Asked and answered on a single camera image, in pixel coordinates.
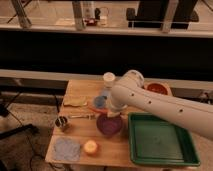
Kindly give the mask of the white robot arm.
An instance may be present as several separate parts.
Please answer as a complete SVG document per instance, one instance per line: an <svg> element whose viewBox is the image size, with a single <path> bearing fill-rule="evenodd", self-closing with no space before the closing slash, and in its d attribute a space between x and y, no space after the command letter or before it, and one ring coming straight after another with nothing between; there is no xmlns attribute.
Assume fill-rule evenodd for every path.
<svg viewBox="0 0 213 171"><path fill-rule="evenodd" d="M126 72L110 90L107 116L118 116L125 106L132 106L213 141L213 105L151 92L143 84L140 72Z"/></svg>

